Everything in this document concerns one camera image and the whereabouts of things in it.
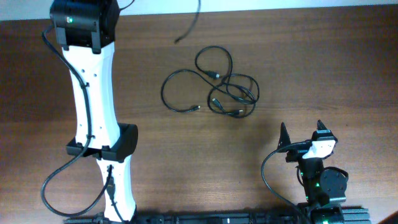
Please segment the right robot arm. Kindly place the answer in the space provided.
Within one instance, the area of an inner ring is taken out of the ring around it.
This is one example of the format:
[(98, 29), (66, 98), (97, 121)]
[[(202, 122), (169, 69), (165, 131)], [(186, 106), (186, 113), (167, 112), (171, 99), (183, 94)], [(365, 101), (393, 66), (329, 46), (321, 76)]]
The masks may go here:
[(341, 204), (346, 201), (349, 175), (323, 164), (337, 143), (337, 137), (320, 120), (311, 138), (300, 142), (292, 142), (285, 124), (280, 126), (277, 152), (286, 154), (287, 163), (297, 163), (296, 174), (305, 192), (306, 202), (295, 206), (303, 223), (345, 222)]

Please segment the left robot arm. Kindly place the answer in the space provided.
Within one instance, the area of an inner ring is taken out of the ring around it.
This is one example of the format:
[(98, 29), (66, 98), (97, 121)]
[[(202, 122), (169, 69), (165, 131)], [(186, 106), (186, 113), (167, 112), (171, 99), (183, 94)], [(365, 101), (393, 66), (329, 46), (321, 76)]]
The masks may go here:
[[(133, 223), (137, 212), (131, 186), (131, 159), (136, 149), (135, 124), (119, 123), (114, 111), (112, 65), (116, 24), (122, 8), (116, 0), (54, 1), (50, 7), (50, 28), (55, 31), (61, 51), (42, 38), (70, 71), (76, 106), (75, 137), (67, 144), (73, 159), (50, 174), (41, 190), (44, 205), (66, 217), (68, 223)], [(93, 156), (100, 168), (105, 210), (91, 219), (80, 212), (65, 213), (54, 209), (45, 197), (49, 181), (82, 157)]]

